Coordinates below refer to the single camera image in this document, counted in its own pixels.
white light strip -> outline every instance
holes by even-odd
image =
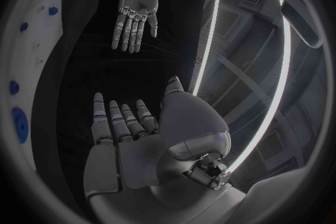
[[[242,162],[250,155],[252,150],[257,146],[261,138],[263,137],[264,133],[266,132],[268,126],[270,125],[281,100],[284,87],[286,85],[288,70],[290,67],[290,58],[291,58],[291,28],[288,21],[283,18],[283,34],[284,34],[284,44],[283,44],[283,60],[282,60],[282,68],[280,73],[280,78],[278,82],[277,90],[274,94],[273,101],[269,107],[269,110],[260,125],[259,129],[257,130],[255,136],[248,144],[248,146],[244,149],[242,154],[237,158],[237,160],[227,169],[227,172],[235,171]]]
[[[197,77],[194,92],[193,92],[193,95],[195,95],[195,96],[197,95],[199,85],[200,85],[200,82],[201,82],[202,77],[204,75],[204,70],[206,68],[206,64],[207,64],[207,60],[208,60],[208,56],[209,56],[209,52],[210,52],[210,46],[211,46],[211,43],[212,43],[214,26],[216,24],[216,18],[217,18],[219,3],[220,3],[220,0],[214,0],[213,15],[212,15],[212,20],[211,20],[210,32],[209,32],[209,36],[208,36],[206,50],[204,52],[202,64],[200,65],[200,70],[199,70],[199,73],[198,73],[198,77]]]

